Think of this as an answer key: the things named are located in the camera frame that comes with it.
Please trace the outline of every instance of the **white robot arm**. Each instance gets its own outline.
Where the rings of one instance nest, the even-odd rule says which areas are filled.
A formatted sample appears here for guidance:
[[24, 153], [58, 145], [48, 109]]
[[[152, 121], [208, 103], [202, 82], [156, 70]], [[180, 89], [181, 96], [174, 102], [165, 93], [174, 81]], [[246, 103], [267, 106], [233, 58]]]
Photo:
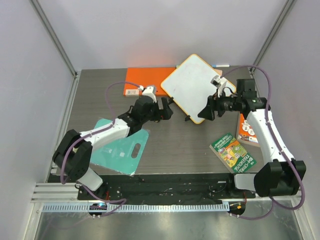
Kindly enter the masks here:
[[112, 123], [83, 132], [72, 129], [65, 134], [52, 160], [66, 173], [69, 180], [87, 186], [98, 195], [98, 190], [101, 189], [101, 194], [104, 194], [103, 180], [89, 167], [91, 153], [115, 140], [131, 136], [148, 121], [158, 122], [171, 118], [173, 112], [165, 97], [161, 98], [162, 109], [159, 108], [155, 86], [141, 87], [141, 90], [142, 96], [129, 111], [118, 116]]
[[264, 97], [257, 97], [254, 79], [238, 79], [237, 92], [232, 96], [224, 93], [226, 79], [216, 77], [211, 83], [217, 87], [214, 95], [207, 99], [205, 108], [198, 117], [213, 121], [215, 111], [218, 117], [222, 117], [225, 111], [238, 111], [252, 126], [261, 147], [264, 166], [258, 173], [238, 173], [234, 175], [234, 185], [237, 189], [251, 190], [260, 197], [295, 195], [300, 187], [292, 168], [289, 166], [281, 151], [291, 160], [294, 168], [303, 179], [306, 165], [303, 161], [296, 161], [284, 144], [272, 118], [272, 112], [267, 111]]

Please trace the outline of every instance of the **white board with orange frame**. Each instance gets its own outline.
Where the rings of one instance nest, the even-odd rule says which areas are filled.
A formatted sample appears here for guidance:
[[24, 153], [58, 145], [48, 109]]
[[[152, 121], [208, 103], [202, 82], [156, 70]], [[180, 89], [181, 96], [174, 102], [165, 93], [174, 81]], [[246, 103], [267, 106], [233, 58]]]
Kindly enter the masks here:
[[[195, 124], [200, 124], [205, 119], [198, 117], [198, 113], [206, 106], [208, 96], [217, 91], [211, 84], [217, 75], [220, 76], [208, 63], [192, 54], [161, 83], [161, 88]], [[231, 82], [228, 81], [226, 87], [236, 92]], [[227, 88], [224, 91], [226, 96], [232, 94]]]

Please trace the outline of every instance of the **orange cutting board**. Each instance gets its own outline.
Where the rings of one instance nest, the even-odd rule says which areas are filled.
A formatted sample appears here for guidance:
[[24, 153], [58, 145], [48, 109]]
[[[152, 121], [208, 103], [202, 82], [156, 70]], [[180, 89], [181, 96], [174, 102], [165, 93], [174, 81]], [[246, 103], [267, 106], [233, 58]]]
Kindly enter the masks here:
[[[132, 82], [144, 87], [155, 85], [156, 96], [167, 96], [161, 88], [161, 83], [174, 71], [176, 67], [131, 67], [126, 72], [125, 81]], [[134, 90], [136, 87], [125, 84], [123, 95], [129, 96], [127, 90]]]

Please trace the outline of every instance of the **orange box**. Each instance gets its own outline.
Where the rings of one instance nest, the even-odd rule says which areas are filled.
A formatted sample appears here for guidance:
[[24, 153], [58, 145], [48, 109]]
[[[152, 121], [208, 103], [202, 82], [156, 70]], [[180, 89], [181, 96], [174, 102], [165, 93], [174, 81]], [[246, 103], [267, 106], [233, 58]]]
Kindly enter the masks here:
[[245, 120], [242, 113], [239, 113], [238, 125], [236, 129], [236, 139], [241, 143], [260, 147], [254, 130]]
[[[176, 67], [131, 67], [126, 72], [125, 81], [132, 82], [144, 87], [148, 85], [155, 85], [156, 96], [168, 96], [161, 88], [161, 83], [174, 71]], [[129, 96], [127, 90], [136, 89], [134, 86], [125, 84], [123, 95]]]

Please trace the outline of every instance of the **book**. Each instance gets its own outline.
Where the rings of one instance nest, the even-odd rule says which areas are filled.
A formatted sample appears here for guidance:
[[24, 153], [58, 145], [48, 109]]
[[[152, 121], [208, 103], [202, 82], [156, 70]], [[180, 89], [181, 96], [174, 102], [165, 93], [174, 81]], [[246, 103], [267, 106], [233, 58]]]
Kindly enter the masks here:
[[257, 164], [231, 133], [220, 137], [210, 145], [210, 148], [231, 173], [245, 173]]
[[244, 115], [242, 113], [239, 113], [238, 125], [236, 128], [236, 139], [240, 143], [260, 147], [254, 130], [249, 125], [248, 121], [245, 120]]

